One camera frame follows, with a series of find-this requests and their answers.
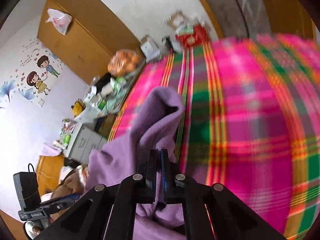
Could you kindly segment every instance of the pink plaid blanket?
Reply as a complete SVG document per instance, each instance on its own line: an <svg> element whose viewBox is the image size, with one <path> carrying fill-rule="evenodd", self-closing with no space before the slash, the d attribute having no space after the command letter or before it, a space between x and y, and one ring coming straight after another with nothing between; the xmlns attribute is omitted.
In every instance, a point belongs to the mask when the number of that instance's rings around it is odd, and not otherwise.
<svg viewBox="0 0 320 240"><path fill-rule="evenodd" d="M181 172L225 184L288 239L320 208L320 52L293 35L226 39L145 66L109 140L130 129L156 86L182 95Z"/></svg>

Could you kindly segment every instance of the white box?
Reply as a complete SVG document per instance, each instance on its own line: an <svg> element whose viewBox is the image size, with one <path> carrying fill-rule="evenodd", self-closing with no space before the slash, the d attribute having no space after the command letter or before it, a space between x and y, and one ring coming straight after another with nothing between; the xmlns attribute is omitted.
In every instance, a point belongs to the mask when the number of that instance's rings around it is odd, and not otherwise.
<svg viewBox="0 0 320 240"><path fill-rule="evenodd" d="M158 50L157 44L149 37L142 40L143 44L140 46L146 58L150 57L155 51Z"/></svg>

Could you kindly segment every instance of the plastic packaging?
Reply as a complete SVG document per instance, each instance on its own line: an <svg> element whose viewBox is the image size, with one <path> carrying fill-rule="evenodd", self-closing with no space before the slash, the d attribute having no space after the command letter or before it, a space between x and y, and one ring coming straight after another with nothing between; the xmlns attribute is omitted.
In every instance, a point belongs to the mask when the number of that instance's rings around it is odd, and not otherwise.
<svg viewBox="0 0 320 240"><path fill-rule="evenodd" d="M46 23L52 22L53 26L63 35L66 35L72 17L55 9L48 9L49 18Z"/></svg>
<svg viewBox="0 0 320 240"><path fill-rule="evenodd" d="M94 86L98 81L100 80L100 76L95 76L91 83L90 83L90 86Z"/></svg>
<svg viewBox="0 0 320 240"><path fill-rule="evenodd" d="M178 10L169 16L169 19L164 22L172 28L174 31L180 27L188 25L189 19L182 13L181 10Z"/></svg>
<svg viewBox="0 0 320 240"><path fill-rule="evenodd" d="M121 77L134 71L140 63L140 57L132 50L119 50L111 58L108 71L115 77Z"/></svg>
<svg viewBox="0 0 320 240"><path fill-rule="evenodd" d="M176 35L176 39L184 48L190 48L210 41L207 31L200 24L193 27L193 33L190 33L189 29L186 31L181 30L181 32Z"/></svg>

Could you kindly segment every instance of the drawer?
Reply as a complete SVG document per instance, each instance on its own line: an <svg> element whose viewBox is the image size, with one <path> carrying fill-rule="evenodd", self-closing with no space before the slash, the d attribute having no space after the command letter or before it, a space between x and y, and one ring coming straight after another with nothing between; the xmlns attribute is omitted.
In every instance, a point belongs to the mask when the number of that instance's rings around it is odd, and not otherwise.
<svg viewBox="0 0 320 240"><path fill-rule="evenodd" d="M88 144L88 141L91 137L92 130L89 128L82 126L80 132L78 133L78 136L76 138L76 141L71 149L70 157L78 162L80 162L81 157L84 153L84 150Z"/></svg>
<svg viewBox="0 0 320 240"><path fill-rule="evenodd" d="M89 155L92 149L98 149L102 136L96 132L93 132L88 140L87 146L84 149L80 162L83 164L89 163Z"/></svg>
<svg viewBox="0 0 320 240"><path fill-rule="evenodd" d="M99 146L98 146L98 150L101 151L103 145L104 145L105 143L107 143L107 142L108 142L107 139L105 139L104 137L102 137L101 142L100 142L100 144L99 144Z"/></svg>

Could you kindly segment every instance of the plastic bag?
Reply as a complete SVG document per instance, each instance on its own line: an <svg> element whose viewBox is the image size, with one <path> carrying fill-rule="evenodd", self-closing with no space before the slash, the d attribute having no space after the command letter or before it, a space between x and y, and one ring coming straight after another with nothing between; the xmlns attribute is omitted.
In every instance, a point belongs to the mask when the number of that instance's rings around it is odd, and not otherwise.
<svg viewBox="0 0 320 240"><path fill-rule="evenodd" d="M48 9L49 18L46 23L52 22L53 26L63 35L66 35L69 24L72 21L72 17L66 13L55 9Z"/></svg>
<svg viewBox="0 0 320 240"><path fill-rule="evenodd" d="M119 50L111 58L108 71L115 77L121 77L134 71L140 63L140 57L132 50Z"/></svg>
<svg viewBox="0 0 320 240"><path fill-rule="evenodd" d="M204 42L209 42L209 36L204 27L200 24L193 27L193 33L176 35L177 41L181 43L184 48L190 48Z"/></svg>

